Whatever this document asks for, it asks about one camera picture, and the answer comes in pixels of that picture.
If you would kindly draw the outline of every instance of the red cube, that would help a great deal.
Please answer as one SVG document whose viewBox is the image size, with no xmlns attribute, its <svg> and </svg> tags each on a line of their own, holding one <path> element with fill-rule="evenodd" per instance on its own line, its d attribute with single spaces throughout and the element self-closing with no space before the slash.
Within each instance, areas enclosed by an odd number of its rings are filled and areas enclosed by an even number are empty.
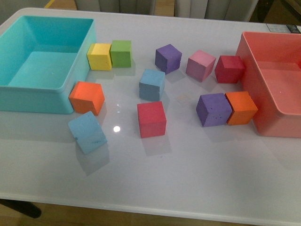
<svg viewBox="0 0 301 226">
<path fill-rule="evenodd" d="M 161 101 L 137 104 L 141 138 L 165 135 L 166 117 Z"/>
<path fill-rule="evenodd" d="M 239 56 L 220 56 L 214 72 L 218 83 L 237 83 L 245 65 Z"/>
</svg>

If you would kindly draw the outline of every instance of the light blue cube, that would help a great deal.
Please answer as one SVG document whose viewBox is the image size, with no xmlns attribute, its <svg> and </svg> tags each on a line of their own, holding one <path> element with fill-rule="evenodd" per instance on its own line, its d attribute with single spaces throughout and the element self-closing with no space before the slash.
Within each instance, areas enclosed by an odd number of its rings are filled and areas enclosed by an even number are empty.
<svg viewBox="0 0 301 226">
<path fill-rule="evenodd" d="M 103 130 L 92 112 L 71 120 L 68 126 L 84 154 L 107 143 Z"/>
<path fill-rule="evenodd" d="M 149 101 L 159 101 L 165 86 L 165 72 L 145 69 L 139 82 L 139 97 Z"/>
</svg>

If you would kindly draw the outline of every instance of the foam cube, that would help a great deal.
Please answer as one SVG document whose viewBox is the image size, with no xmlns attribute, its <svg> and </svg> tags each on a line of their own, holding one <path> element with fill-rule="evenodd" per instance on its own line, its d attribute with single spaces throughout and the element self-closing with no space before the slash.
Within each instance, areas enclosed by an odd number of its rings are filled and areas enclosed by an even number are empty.
<svg viewBox="0 0 301 226">
<path fill-rule="evenodd" d="M 141 138 L 165 134 L 166 117 L 161 101 L 137 104 Z"/>
<path fill-rule="evenodd" d="M 188 58 L 186 74 L 202 82 L 212 72 L 216 57 L 198 50 Z"/>
<path fill-rule="evenodd" d="M 91 70 L 110 71 L 112 69 L 110 49 L 111 44 L 91 44 L 87 53 Z"/>
<path fill-rule="evenodd" d="M 229 92 L 225 93 L 225 96 L 233 109 L 227 121 L 229 125 L 248 124 L 258 111 L 247 91 Z"/>
<path fill-rule="evenodd" d="M 232 108 L 223 93 L 201 95 L 197 114 L 203 127 L 226 124 Z"/>
<path fill-rule="evenodd" d="M 132 42 L 130 40 L 113 40 L 111 58 L 113 67 L 131 67 Z"/>
<path fill-rule="evenodd" d="M 214 72 L 219 83 L 237 83 L 245 72 L 245 65 L 239 56 L 220 56 Z"/>
<path fill-rule="evenodd" d="M 71 120 L 68 126 L 84 154 L 107 143 L 103 130 L 92 112 Z"/>
<path fill-rule="evenodd" d="M 155 65 L 165 74 L 180 68 L 182 53 L 168 44 L 156 50 Z"/>
<path fill-rule="evenodd" d="M 139 82 L 139 97 L 149 101 L 159 101 L 165 86 L 165 73 L 145 69 Z"/>
<path fill-rule="evenodd" d="M 101 84 L 79 81 L 69 95 L 69 100 L 78 113 L 92 111 L 98 115 L 104 103 L 103 88 Z"/>
</svg>

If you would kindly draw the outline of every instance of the pink bin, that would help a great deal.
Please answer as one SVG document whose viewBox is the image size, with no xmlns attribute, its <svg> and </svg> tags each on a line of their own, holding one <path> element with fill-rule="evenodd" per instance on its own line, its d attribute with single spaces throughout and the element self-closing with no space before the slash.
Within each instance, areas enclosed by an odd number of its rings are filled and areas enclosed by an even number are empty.
<svg viewBox="0 0 301 226">
<path fill-rule="evenodd" d="M 258 107 L 258 132 L 301 137 L 301 35 L 243 32 L 236 55 L 246 66 L 243 89 Z"/>
</svg>

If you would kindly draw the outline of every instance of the cyan plastic box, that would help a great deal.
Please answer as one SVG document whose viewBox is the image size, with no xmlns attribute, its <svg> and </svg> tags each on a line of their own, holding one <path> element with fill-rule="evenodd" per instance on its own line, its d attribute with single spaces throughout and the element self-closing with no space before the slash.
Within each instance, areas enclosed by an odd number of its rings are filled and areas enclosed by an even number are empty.
<svg viewBox="0 0 301 226">
<path fill-rule="evenodd" d="M 0 36 L 0 110 L 73 112 L 68 99 L 90 69 L 93 19 L 22 16 Z"/>
</svg>

